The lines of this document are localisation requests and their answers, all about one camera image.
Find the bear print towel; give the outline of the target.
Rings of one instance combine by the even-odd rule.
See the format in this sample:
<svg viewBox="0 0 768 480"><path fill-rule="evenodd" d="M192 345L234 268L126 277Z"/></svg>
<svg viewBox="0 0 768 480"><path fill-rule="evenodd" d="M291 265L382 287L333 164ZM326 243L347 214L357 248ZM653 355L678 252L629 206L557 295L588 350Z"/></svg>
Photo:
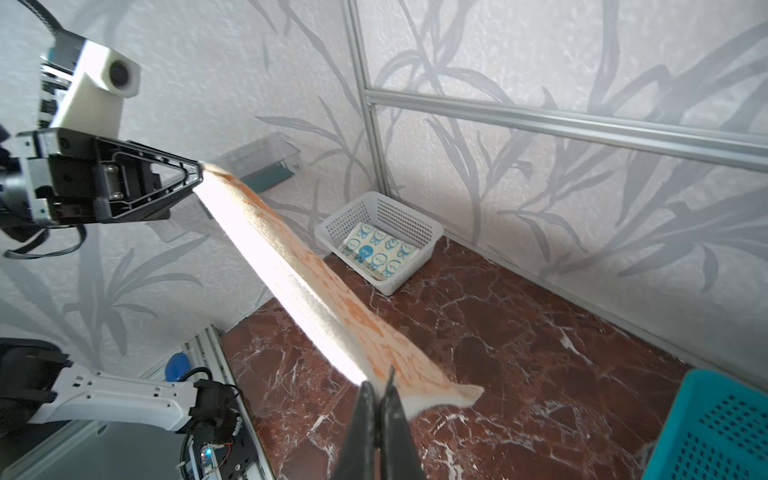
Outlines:
<svg viewBox="0 0 768 480"><path fill-rule="evenodd" d="M394 276L420 251L368 223L358 222L343 240L342 253L378 281Z"/></svg>

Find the orange patterned towel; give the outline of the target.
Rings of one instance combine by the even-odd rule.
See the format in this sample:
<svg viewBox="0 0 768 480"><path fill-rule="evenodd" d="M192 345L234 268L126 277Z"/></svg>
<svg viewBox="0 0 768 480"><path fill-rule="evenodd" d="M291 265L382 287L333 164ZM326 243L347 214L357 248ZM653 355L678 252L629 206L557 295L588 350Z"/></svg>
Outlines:
<svg viewBox="0 0 768 480"><path fill-rule="evenodd" d="M396 390L405 416L465 408L482 387L451 381L411 340L373 313L256 193L209 163L194 191L239 253L328 362L376 399Z"/></svg>

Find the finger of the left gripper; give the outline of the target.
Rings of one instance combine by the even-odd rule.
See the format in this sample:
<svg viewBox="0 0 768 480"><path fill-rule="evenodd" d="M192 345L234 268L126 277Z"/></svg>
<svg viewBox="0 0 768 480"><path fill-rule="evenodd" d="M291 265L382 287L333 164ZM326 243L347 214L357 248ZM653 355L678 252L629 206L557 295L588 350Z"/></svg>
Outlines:
<svg viewBox="0 0 768 480"><path fill-rule="evenodd" d="M97 137L93 201L99 223L166 220L203 180L203 165L136 142Z"/></svg>

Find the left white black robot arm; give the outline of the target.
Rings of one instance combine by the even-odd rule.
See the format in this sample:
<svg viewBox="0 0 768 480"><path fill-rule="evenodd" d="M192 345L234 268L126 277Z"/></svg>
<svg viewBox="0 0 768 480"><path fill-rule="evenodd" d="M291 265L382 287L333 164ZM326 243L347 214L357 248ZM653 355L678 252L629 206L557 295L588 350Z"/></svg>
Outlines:
<svg viewBox="0 0 768 480"><path fill-rule="evenodd" d="M39 257L57 228L165 220L202 182L193 160L66 128L21 133L1 156L1 229L19 244L9 260ZM196 367L177 380L108 375L37 339L1 342L1 428L69 420L145 424L201 444L228 444L242 416L238 389Z"/></svg>

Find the white perforated plastic basket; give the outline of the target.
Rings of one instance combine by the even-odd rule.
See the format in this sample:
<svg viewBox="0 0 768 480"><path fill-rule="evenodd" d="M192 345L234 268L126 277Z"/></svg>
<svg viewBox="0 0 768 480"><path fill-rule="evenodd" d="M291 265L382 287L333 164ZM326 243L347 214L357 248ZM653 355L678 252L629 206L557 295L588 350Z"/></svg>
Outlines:
<svg viewBox="0 0 768 480"><path fill-rule="evenodd" d="M315 236L380 293L390 296L432 257L443 226L377 192L327 217Z"/></svg>

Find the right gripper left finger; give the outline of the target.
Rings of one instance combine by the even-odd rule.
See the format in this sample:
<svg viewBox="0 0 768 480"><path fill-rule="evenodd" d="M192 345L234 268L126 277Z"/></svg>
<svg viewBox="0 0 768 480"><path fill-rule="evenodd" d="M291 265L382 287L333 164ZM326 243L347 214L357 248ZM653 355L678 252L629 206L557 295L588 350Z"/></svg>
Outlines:
<svg viewBox="0 0 768 480"><path fill-rule="evenodd" d="M333 480L371 480L377 440L377 398L374 387L363 382L341 448Z"/></svg>

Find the teal perforated plastic basket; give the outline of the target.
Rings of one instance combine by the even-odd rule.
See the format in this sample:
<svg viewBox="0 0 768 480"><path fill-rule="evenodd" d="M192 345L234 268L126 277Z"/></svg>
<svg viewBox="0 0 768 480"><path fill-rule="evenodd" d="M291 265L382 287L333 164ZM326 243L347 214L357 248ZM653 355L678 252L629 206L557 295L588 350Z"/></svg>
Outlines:
<svg viewBox="0 0 768 480"><path fill-rule="evenodd" d="M765 479L767 393L716 371L689 371L643 477Z"/></svg>

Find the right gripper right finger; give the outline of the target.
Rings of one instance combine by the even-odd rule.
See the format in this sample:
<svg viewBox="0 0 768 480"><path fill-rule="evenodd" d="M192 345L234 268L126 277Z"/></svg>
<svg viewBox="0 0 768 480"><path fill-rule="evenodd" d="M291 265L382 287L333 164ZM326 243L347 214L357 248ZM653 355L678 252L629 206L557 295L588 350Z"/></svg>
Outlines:
<svg viewBox="0 0 768 480"><path fill-rule="evenodd" d="M379 404L380 478L425 480L409 421L395 386L395 373L391 366Z"/></svg>

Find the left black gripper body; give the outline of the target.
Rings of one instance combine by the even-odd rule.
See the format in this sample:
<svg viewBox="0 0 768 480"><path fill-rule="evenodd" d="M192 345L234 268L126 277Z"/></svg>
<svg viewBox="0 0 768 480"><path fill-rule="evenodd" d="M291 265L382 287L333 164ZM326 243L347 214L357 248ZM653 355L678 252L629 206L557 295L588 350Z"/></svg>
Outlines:
<svg viewBox="0 0 768 480"><path fill-rule="evenodd" d="M107 192L112 142L67 128L22 132L1 157L1 231L26 242L45 228L114 223Z"/></svg>

